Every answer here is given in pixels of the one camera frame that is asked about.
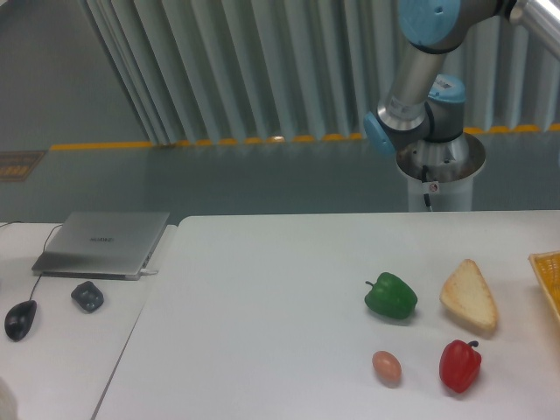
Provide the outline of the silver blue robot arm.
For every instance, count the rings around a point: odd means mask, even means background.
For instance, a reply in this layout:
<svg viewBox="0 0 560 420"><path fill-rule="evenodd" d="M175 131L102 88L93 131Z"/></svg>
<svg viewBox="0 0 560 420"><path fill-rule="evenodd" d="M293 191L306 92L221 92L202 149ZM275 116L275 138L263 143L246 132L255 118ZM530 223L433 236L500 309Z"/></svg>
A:
<svg viewBox="0 0 560 420"><path fill-rule="evenodd" d="M401 1L398 20L409 41L388 94L363 120L367 139L384 154L418 140L447 143L463 133L462 94L446 100L432 92L448 53L471 27L495 16L533 33L559 54L557 1Z"/></svg>

